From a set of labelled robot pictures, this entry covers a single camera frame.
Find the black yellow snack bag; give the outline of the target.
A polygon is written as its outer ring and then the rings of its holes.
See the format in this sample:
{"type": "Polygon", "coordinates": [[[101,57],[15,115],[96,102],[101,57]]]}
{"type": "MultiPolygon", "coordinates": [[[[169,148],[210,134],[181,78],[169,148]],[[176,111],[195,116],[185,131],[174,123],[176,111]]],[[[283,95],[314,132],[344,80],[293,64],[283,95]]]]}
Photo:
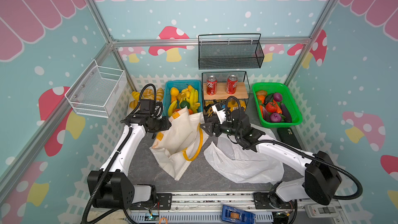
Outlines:
{"type": "Polygon", "coordinates": [[[204,101],[204,119],[207,122],[210,117],[214,115],[212,107],[217,104],[217,100],[205,100],[204,101]]]}

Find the orange yellow snack bag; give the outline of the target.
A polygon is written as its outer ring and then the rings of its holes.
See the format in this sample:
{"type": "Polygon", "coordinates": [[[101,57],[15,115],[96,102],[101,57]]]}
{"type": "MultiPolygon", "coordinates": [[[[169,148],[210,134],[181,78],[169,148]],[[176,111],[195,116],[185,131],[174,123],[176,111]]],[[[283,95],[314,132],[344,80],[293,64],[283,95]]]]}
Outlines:
{"type": "Polygon", "coordinates": [[[230,109],[231,112],[239,109],[239,106],[243,108],[243,111],[246,110],[246,102],[244,100],[236,101],[232,99],[228,102],[228,108],[230,109]]]}

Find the cream canvas tote bag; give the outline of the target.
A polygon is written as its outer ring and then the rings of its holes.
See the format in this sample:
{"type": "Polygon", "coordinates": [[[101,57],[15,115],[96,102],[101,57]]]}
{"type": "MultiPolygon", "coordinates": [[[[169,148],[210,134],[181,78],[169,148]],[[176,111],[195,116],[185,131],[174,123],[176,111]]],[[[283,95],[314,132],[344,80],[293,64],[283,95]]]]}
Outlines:
{"type": "Polygon", "coordinates": [[[202,112],[191,115],[187,108],[183,108],[167,120],[172,126],[157,134],[150,150],[159,167],[178,181],[199,156],[209,135],[200,127],[204,123],[202,112]]]}

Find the white plastic grocery bag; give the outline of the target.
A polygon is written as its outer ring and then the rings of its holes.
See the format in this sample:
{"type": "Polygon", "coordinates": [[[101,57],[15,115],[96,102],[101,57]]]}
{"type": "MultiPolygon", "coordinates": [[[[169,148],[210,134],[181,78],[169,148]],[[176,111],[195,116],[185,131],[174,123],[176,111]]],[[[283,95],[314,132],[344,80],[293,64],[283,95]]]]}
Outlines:
{"type": "Polygon", "coordinates": [[[243,150],[231,139],[222,134],[204,151],[206,161],[216,172],[238,184],[275,184],[283,179],[282,162],[259,152],[243,150]]]}

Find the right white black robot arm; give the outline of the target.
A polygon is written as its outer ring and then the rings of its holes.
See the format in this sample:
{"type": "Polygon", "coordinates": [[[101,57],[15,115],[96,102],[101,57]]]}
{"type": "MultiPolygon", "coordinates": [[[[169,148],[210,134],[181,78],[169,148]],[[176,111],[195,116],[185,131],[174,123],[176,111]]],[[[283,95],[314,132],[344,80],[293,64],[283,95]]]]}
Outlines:
{"type": "Polygon", "coordinates": [[[327,206],[333,199],[354,200],[362,196],[363,186],[360,181],[336,166],[327,153],[303,151],[270,137],[251,126],[242,107],[232,111],[218,103],[212,109],[214,114],[200,125],[209,136],[234,136],[235,142],[242,149],[268,155],[302,175],[302,178],[296,180],[279,182],[268,192],[266,198],[272,208],[281,208],[287,202],[297,204],[299,199],[311,199],[327,206]],[[336,195],[342,175],[355,183],[355,193],[348,196],[336,195]]]}

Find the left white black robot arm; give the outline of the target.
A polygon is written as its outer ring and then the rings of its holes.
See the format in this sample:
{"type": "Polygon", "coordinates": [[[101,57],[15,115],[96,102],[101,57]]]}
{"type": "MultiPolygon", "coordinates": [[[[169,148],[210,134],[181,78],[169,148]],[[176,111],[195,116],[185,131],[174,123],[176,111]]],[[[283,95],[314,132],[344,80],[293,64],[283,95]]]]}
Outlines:
{"type": "Polygon", "coordinates": [[[158,205],[154,185],[134,185],[128,178],[132,159],[145,135],[151,133],[155,137],[172,126],[162,116],[163,104],[144,99],[143,94],[140,92],[138,105],[121,120],[123,134],[110,157],[87,177],[90,198],[81,219],[83,224],[95,224],[118,210],[126,213],[134,205],[148,210],[158,205]]]}

